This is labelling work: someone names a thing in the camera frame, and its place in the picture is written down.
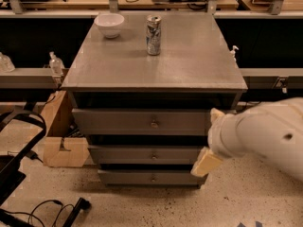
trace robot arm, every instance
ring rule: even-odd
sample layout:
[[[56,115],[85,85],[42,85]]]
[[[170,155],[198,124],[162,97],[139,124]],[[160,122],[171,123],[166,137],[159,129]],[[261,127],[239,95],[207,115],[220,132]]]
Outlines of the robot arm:
[[[303,97],[264,103],[239,114],[218,116],[215,109],[211,114],[208,154],[227,159],[254,152],[303,182]],[[204,167],[201,159],[193,175]]]

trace soda can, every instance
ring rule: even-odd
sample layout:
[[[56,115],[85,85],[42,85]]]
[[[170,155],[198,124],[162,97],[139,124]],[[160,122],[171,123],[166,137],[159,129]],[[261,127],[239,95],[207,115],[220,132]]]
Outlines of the soda can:
[[[147,17],[146,43],[148,54],[160,54],[161,46],[161,17],[149,15]]]

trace white bottle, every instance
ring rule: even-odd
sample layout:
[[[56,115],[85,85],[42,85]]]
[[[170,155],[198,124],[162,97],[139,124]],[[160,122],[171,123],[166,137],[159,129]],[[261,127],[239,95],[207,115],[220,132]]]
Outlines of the white bottle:
[[[49,66],[56,75],[63,75],[62,69],[64,68],[63,62],[60,58],[56,57],[54,52],[49,52],[50,61]]]
[[[10,57],[0,52],[0,67],[4,72],[11,72],[15,69],[15,66],[10,60]]]

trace floor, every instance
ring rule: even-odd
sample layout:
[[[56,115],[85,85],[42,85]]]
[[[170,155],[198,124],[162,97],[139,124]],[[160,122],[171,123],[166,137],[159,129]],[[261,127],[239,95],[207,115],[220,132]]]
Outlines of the floor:
[[[24,123],[9,124],[0,133],[0,154],[20,150],[33,130]],[[34,150],[42,158],[44,141]],[[1,208],[30,213],[42,201],[76,204],[83,197],[92,207],[80,212],[73,226],[301,227],[303,223],[303,183],[253,155],[224,162],[201,189],[106,189],[95,166],[51,168],[24,158],[20,168],[27,177]],[[49,202],[35,215],[45,226],[52,226],[59,210],[59,205]],[[62,226],[69,212],[66,207],[56,226]],[[16,217],[27,220],[27,216]],[[33,223],[42,226],[35,219]]]

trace drawer handle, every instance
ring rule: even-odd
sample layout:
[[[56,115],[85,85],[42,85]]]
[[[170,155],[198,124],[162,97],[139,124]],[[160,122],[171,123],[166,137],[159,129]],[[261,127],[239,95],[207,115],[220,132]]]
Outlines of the drawer handle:
[[[155,121],[155,120],[153,120],[153,121],[151,122],[151,127],[152,127],[153,129],[158,129],[158,128],[159,128],[158,122]]]

